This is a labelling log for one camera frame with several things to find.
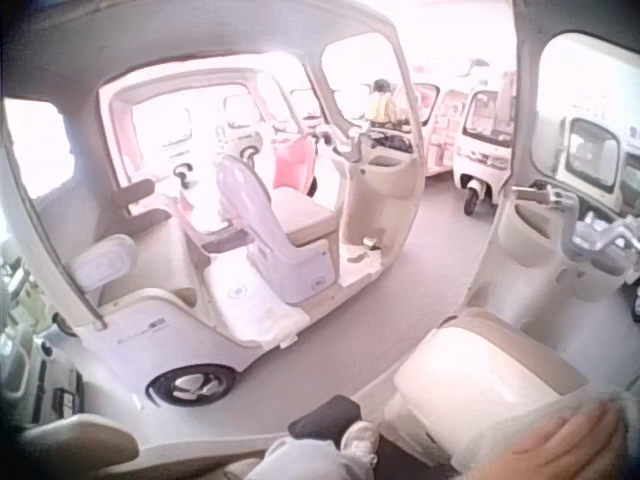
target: wheel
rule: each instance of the wheel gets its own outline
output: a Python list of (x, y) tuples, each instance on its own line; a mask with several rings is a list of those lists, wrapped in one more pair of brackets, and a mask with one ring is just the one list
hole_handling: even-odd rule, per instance
[(631, 316), (633, 321), (640, 323), (640, 296), (636, 295), (636, 299), (633, 302), (633, 308), (631, 309)]
[(313, 198), (313, 196), (316, 194), (316, 191), (318, 191), (318, 179), (316, 177), (313, 177), (311, 185), (309, 186), (309, 190), (307, 191), (307, 196)]
[(149, 386), (169, 405), (197, 407), (224, 398), (233, 388), (236, 372), (223, 365), (191, 365), (163, 373)]
[(71, 325), (65, 320), (65, 318), (58, 312), (54, 313), (51, 317), (51, 322), (54, 323), (62, 333), (69, 337), (77, 337), (78, 335), (73, 331)]
[(467, 199), (464, 202), (464, 214), (466, 216), (473, 215), (476, 207), (478, 206), (478, 200), (480, 199), (480, 195), (478, 195), (478, 191), (474, 188), (467, 189)]

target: white pants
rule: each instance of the white pants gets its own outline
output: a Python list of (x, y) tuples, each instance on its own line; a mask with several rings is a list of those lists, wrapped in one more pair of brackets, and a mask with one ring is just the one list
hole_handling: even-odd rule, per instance
[(339, 452), (331, 442), (284, 438), (276, 442), (247, 480), (373, 480), (371, 466)]

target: vehicle seat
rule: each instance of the vehicle seat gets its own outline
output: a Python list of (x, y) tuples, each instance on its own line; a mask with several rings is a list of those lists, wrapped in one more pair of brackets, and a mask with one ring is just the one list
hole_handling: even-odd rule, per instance
[(338, 215), (307, 195), (281, 187), (271, 192), (271, 208), (294, 247), (304, 247), (320, 239), (329, 242), (329, 254), (336, 272), (340, 269)]
[(276, 162), (273, 188), (289, 187), (306, 194), (316, 163), (313, 141), (306, 136), (285, 138), (274, 143), (273, 150)]
[(76, 257), (69, 270), (85, 293), (100, 289), (97, 306), (145, 288), (169, 292), (191, 308), (198, 300), (195, 267), (173, 217), (130, 236), (107, 237)]
[(394, 381), (394, 400), (449, 455), (491, 425), (587, 385), (553, 350), (479, 308), (432, 332)]
[(302, 302), (335, 282), (338, 268), (331, 252), (338, 248), (338, 219), (334, 212), (309, 203), (293, 189), (275, 194), (272, 208), (260, 178), (231, 155), (222, 156), (217, 169), (222, 216), (251, 233), (255, 241), (247, 249), (247, 258), (283, 302)]

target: floor mat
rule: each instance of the floor mat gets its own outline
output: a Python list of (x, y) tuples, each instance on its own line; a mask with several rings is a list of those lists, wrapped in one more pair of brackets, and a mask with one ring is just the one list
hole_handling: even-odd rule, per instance
[(265, 348), (288, 346), (311, 319), (284, 303), (247, 260), (246, 248), (214, 259), (204, 274), (213, 308), (229, 332)]

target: storage compartment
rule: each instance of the storage compartment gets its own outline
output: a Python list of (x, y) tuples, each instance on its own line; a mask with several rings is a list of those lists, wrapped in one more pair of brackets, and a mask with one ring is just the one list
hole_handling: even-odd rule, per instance
[(498, 225), (498, 239), (511, 259), (523, 267), (537, 267), (553, 258), (551, 215), (554, 212), (543, 211), (533, 202), (508, 201)]

